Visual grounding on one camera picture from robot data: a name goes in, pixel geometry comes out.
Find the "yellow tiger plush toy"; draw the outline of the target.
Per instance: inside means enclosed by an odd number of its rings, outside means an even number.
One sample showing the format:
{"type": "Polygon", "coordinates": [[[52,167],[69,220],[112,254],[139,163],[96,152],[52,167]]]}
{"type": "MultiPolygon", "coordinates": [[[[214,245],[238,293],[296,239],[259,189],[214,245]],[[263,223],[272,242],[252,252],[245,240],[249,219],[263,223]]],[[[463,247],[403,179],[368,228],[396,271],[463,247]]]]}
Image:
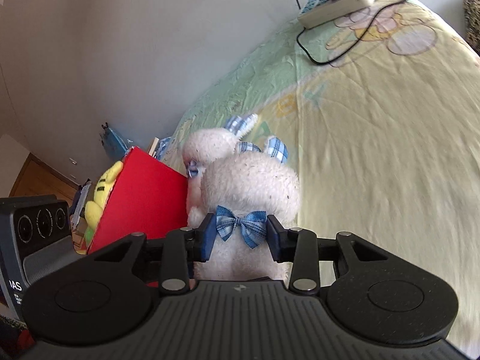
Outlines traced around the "yellow tiger plush toy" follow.
{"type": "Polygon", "coordinates": [[[115,186],[116,180],[123,170],[123,162],[115,162],[97,181],[93,199],[85,204],[85,220],[88,227],[96,232],[108,198],[115,186]]]}

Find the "white plush rabbit toy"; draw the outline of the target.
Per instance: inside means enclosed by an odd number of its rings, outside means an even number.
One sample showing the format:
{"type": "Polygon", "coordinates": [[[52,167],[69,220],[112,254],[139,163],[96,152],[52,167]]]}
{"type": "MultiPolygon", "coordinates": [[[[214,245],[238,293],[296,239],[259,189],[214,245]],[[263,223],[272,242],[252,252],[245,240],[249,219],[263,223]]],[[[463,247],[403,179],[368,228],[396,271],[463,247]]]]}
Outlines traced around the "white plush rabbit toy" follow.
{"type": "Polygon", "coordinates": [[[213,247],[193,265],[204,281],[287,281],[289,265],[275,262],[267,243],[267,217],[292,225],[300,209],[300,183],[287,165],[287,146],[276,136],[263,147],[243,140],[256,114],[233,116],[224,127],[191,134],[182,147],[188,178],[188,225],[215,216],[213,247]]]}

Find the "red cardboard box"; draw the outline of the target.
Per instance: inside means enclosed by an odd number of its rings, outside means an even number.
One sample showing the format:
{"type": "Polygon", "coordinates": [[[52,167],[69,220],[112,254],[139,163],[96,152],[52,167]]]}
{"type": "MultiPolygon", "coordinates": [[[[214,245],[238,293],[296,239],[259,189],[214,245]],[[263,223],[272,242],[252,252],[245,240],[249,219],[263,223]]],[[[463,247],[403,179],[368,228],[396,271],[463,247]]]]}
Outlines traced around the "red cardboard box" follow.
{"type": "Polygon", "coordinates": [[[90,254],[130,233],[163,238],[187,225],[187,178],[138,148],[123,168],[93,235],[90,254]]]}

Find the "yellow book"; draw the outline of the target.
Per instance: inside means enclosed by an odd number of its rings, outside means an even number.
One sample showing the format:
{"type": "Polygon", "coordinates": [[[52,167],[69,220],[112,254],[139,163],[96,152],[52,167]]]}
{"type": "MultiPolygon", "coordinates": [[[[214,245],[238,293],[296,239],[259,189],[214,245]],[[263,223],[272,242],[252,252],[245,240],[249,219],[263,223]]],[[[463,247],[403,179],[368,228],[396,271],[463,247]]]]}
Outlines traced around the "yellow book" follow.
{"type": "Polygon", "coordinates": [[[159,138],[155,137],[153,139],[148,149],[148,155],[150,155],[151,157],[155,157],[159,142],[160,142],[159,138]]]}

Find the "blue plastic bag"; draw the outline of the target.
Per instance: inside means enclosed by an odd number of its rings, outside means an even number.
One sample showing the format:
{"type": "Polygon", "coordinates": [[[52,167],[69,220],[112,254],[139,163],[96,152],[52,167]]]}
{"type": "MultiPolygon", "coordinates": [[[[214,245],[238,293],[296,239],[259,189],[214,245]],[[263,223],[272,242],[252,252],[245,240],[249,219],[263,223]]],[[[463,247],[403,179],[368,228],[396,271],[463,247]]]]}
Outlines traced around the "blue plastic bag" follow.
{"type": "Polygon", "coordinates": [[[134,146],[134,142],[122,137],[120,133],[109,126],[108,122],[102,125],[102,129],[100,137],[106,155],[114,162],[122,160],[134,146]]]}

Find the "green yellow bed sheet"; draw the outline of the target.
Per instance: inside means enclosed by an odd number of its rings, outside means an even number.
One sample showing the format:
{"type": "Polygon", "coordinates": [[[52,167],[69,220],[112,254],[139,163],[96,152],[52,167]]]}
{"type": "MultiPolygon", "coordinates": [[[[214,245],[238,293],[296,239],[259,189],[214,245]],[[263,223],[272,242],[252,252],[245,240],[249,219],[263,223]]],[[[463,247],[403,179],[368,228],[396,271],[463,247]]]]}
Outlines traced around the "green yellow bed sheet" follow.
{"type": "Polygon", "coordinates": [[[247,136],[282,139],[297,223],[349,231],[440,276],[459,312],[449,340],[479,355],[479,56],[418,0],[303,30],[292,20],[183,115],[163,161],[201,128],[255,113],[247,136]]]}

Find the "white power strip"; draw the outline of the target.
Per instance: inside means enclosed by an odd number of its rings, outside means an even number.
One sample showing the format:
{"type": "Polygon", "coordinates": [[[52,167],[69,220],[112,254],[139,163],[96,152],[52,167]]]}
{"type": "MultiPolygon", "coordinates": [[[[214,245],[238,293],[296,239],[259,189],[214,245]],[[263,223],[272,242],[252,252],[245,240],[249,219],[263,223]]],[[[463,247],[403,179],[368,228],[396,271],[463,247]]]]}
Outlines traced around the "white power strip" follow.
{"type": "Polygon", "coordinates": [[[326,22],[368,8],[375,0],[307,0],[297,20],[306,29],[315,28],[326,22]]]}

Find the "patterned brown cushioned stool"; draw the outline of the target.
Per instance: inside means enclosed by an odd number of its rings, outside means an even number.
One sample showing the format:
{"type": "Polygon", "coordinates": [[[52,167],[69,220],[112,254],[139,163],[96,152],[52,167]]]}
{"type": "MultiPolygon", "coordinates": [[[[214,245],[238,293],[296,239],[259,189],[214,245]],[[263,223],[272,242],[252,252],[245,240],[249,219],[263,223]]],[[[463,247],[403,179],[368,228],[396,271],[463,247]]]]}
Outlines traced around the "patterned brown cushioned stool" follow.
{"type": "Polygon", "coordinates": [[[480,0],[464,0],[465,33],[467,43],[480,53],[480,0]]]}

